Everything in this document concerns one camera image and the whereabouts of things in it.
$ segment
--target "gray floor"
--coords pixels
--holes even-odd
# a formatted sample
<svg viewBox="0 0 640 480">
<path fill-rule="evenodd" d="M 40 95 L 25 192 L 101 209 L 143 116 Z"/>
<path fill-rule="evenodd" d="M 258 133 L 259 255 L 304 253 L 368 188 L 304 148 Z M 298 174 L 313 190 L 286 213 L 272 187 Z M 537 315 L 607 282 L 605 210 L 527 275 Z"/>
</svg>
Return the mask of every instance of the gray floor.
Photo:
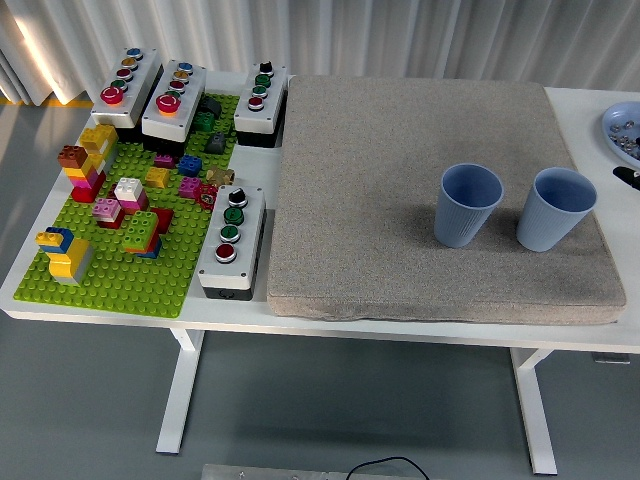
<svg viewBox="0 0 640 480">
<path fill-rule="evenodd" d="M 0 278 L 87 116 L 0 106 Z M 209 333 L 182 451 L 158 455 L 177 354 L 164 330 L 1 313 L 0 478 L 197 480 L 205 463 L 348 471 L 389 455 L 431 478 L 533 477 L 505 349 Z M 637 480 L 640 357 L 555 352 L 538 372 L 559 478 Z"/>
</svg>

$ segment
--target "white table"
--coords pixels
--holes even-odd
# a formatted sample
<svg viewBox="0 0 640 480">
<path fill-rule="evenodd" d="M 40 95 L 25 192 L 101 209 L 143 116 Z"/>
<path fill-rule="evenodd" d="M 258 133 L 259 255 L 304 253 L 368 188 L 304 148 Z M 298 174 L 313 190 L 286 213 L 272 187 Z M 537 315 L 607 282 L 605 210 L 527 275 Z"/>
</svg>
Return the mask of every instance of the white table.
<svg viewBox="0 0 640 480">
<path fill-rule="evenodd" d="M 244 75 L 211 73 L 207 91 L 239 94 Z M 611 105 L 640 101 L 640 93 L 548 88 L 560 129 L 578 169 L 596 186 L 596 216 L 615 259 L 627 293 L 628 306 L 617 323 L 562 327 L 469 323 L 412 323 L 359 320 L 323 322 L 276 317 L 266 303 L 266 272 L 277 209 L 280 149 L 236 146 L 230 168 L 237 185 L 261 186 L 266 193 L 268 221 L 251 302 L 207 299 L 197 276 L 176 319 L 109 313 L 81 308 L 13 300 L 19 282 L 37 252 L 35 234 L 50 226 L 70 192 L 63 173 L 58 177 L 0 289 L 0 308 L 19 319 L 131 325 L 171 329 L 181 346 L 156 450 L 177 453 L 182 440 L 200 347 L 207 330 L 343 337 L 409 342 L 510 347 L 534 473 L 556 474 L 535 366 L 553 350 L 640 353 L 640 192 L 625 185 L 611 171 L 622 161 L 605 144 L 600 119 Z"/>
</svg>

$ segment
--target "plastic cup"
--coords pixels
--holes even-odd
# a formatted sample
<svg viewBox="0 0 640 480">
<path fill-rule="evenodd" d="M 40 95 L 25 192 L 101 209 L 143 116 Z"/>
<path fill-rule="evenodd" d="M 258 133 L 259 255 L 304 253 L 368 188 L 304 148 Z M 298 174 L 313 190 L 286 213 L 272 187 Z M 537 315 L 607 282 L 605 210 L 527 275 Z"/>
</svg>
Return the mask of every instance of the plastic cup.
<svg viewBox="0 0 640 480">
<path fill-rule="evenodd" d="M 597 198 L 593 184 L 575 170 L 542 170 L 518 222 L 518 241 L 534 252 L 546 252 L 593 210 Z"/>
<path fill-rule="evenodd" d="M 460 163 L 449 167 L 440 180 L 434 233 L 451 248 L 467 245 L 502 201 L 500 178 L 482 165 Z"/>
</svg>

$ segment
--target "black cable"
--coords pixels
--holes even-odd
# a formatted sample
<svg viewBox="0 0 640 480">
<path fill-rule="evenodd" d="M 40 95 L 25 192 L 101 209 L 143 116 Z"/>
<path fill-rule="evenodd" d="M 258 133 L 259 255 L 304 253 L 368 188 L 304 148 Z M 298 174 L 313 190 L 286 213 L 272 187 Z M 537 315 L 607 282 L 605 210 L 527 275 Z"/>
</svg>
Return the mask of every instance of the black cable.
<svg viewBox="0 0 640 480">
<path fill-rule="evenodd" d="M 426 478 L 426 480 L 429 480 L 429 477 L 427 477 L 427 474 L 424 473 L 424 471 L 416 463 L 414 463 L 413 461 L 409 460 L 407 457 L 387 457 L 387 458 L 381 458 L 380 460 L 373 460 L 371 462 L 361 463 L 360 465 L 357 465 L 357 466 L 355 466 L 355 467 L 353 467 L 351 469 L 351 471 L 347 474 L 347 478 L 345 480 L 349 480 L 349 477 L 351 477 L 353 472 L 355 472 L 359 468 L 366 467 L 367 465 L 375 465 L 377 463 L 388 462 L 390 460 L 404 460 L 405 462 L 409 462 L 411 465 L 413 465 L 418 470 L 420 470 L 420 473 L 422 475 L 424 475 L 424 478 Z"/>
</svg>

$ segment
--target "blue plate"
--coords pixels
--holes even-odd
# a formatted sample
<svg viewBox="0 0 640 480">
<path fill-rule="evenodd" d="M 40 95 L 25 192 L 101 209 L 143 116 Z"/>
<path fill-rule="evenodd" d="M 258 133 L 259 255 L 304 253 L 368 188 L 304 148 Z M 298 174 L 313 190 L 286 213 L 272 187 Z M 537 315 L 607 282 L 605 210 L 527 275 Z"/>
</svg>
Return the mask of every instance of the blue plate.
<svg viewBox="0 0 640 480">
<path fill-rule="evenodd" d="M 602 132 L 616 155 L 640 169 L 640 149 L 636 143 L 640 138 L 640 102 L 623 102 L 610 107 L 602 117 Z M 629 139 L 627 150 L 623 137 Z"/>
</svg>

